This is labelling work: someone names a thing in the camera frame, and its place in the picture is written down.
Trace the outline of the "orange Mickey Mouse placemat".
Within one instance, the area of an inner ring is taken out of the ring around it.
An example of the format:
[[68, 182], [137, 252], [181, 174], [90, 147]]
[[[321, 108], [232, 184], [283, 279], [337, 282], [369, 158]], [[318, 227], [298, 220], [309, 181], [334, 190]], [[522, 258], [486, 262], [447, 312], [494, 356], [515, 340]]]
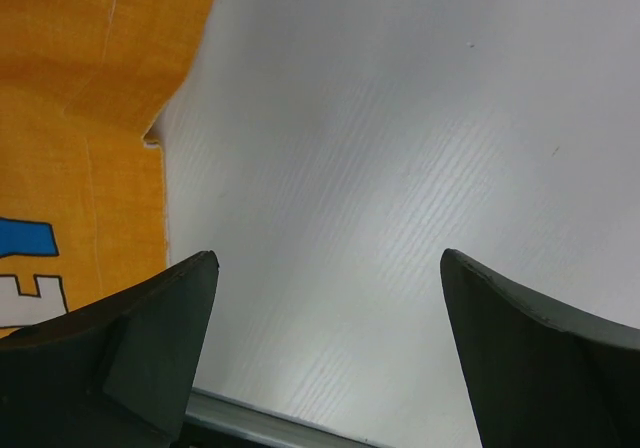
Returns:
[[167, 265], [153, 125], [213, 0], [1, 0], [1, 331]]

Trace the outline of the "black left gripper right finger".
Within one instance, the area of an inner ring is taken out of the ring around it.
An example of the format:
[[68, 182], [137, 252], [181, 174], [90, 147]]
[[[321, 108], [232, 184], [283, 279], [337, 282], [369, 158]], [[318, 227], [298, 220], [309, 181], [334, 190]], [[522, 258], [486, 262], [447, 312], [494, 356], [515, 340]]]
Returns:
[[636, 447], [639, 331], [536, 292], [466, 254], [440, 260], [485, 447]]

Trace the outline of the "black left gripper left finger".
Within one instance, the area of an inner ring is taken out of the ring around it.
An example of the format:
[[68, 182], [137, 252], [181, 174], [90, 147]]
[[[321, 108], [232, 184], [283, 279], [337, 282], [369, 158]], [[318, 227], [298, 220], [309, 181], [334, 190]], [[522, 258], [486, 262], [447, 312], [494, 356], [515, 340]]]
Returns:
[[1, 340], [4, 447], [167, 447], [179, 437], [219, 262], [158, 275]]

